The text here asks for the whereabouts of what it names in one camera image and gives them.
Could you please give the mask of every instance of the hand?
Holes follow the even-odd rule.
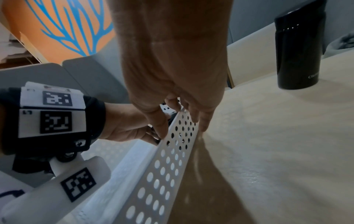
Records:
[[[148,126],[148,120],[142,112],[131,104],[105,103],[106,123],[100,139],[117,142],[141,139],[153,145],[157,145],[158,136]]]
[[[132,102],[164,138],[163,101],[206,131],[227,80],[227,31],[232,0],[109,0],[122,71]]]

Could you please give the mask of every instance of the wooden table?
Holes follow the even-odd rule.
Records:
[[[199,134],[175,223],[354,223],[354,51],[320,81],[281,90],[276,74],[226,91]]]

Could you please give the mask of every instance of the orange artwork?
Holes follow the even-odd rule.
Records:
[[[95,54],[113,37],[104,0],[3,0],[0,22],[41,62]]]

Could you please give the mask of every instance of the black cylindrical container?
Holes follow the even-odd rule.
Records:
[[[275,18],[278,86],[303,89],[318,82],[327,0],[310,0]]]

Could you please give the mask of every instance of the blue branch pattern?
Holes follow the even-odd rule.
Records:
[[[37,5],[37,7],[41,10],[41,12],[46,16],[46,18],[60,31],[60,33],[62,34],[62,36],[57,36],[55,35],[43,22],[43,20],[38,16],[38,14],[36,13],[36,11],[34,10],[34,8],[32,7],[32,5],[30,4],[29,0],[24,0],[27,5],[29,6],[29,8],[31,9],[31,11],[34,13],[34,15],[36,16],[36,18],[38,19],[38,21],[42,24],[42,26],[44,27],[44,29],[41,29],[41,31],[48,37],[50,37],[51,39],[54,39],[56,41],[58,41],[59,43],[61,43],[64,47],[66,47],[67,49],[78,53],[81,56],[87,56],[87,54],[85,53],[85,51],[82,49],[82,47],[80,46],[77,37],[76,37],[76,33],[74,31],[74,26],[73,26],[73,22],[70,18],[70,15],[68,13],[68,10],[66,7],[63,7],[66,18],[69,22],[70,25],[70,31],[71,31],[71,35],[70,33],[68,33],[68,31],[65,29],[64,25],[63,25],[63,21],[62,18],[59,15],[58,12],[58,8],[56,6],[55,0],[51,0],[51,4],[52,7],[54,9],[55,12],[55,16],[59,22],[56,23],[53,18],[51,17],[51,15],[48,13],[48,10],[46,9],[46,7],[44,6],[43,0],[33,0],[33,2]],[[87,13],[87,11],[85,10],[85,8],[82,6],[82,4],[79,2],[79,0],[66,0],[67,3],[69,4],[70,10],[72,12],[72,15],[74,16],[75,22],[79,27],[80,30],[80,34],[82,35],[82,38],[84,39],[84,43],[86,46],[86,49],[88,51],[89,55],[95,54],[97,52],[97,44],[99,42],[99,40],[107,35],[108,33],[110,33],[113,30],[113,23],[111,22],[109,24],[109,26],[107,28],[104,28],[104,6],[103,6],[103,0],[98,0],[99,4],[100,4],[100,9],[99,12],[96,10],[92,0],[87,0],[95,17],[97,18],[98,24],[99,24],[99,28],[98,31],[95,33],[94,29],[93,29],[93,25],[92,22],[90,20],[90,17]],[[85,31],[83,29],[83,23],[81,21],[80,18],[80,12],[82,13],[82,15],[84,16],[89,30],[90,30],[90,34],[92,36],[92,45],[89,44],[89,42],[87,41],[86,38],[86,34]],[[74,45],[75,48],[68,46],[64,41],[66,42],[70,42]]]

